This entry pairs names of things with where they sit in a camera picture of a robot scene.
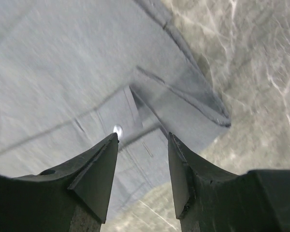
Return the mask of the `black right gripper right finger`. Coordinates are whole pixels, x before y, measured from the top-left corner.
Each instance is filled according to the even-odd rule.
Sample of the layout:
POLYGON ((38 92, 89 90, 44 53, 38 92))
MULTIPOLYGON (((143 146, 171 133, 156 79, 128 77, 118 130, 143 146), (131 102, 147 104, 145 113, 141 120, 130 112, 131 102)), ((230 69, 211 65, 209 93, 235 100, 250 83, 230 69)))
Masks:
POLYGON ((290 232, 290 170, 236 175, 168 136, 175 216, 184 232, 290 232))

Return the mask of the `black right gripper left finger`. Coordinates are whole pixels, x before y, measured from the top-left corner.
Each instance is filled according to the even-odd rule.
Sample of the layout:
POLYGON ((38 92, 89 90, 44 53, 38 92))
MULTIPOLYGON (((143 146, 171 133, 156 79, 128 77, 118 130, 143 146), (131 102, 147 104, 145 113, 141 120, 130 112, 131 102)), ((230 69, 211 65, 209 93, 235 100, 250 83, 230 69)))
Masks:
POLYGON ((98 232, 105 223, 118 153, 112 133, 38 175, 0 175, 0 232, 98 232))

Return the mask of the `grey long sleeve shirt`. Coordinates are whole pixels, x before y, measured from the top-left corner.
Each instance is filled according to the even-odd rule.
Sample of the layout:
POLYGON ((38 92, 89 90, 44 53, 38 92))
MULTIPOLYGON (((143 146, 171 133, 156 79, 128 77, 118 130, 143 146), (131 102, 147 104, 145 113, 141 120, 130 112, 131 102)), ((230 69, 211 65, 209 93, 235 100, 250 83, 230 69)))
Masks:
POLYGON ((170 182, 167 137, 194 152, 228 112, 158 0, 0 0, 0 174, 38 174, 112 132, 107 219, 170 182))

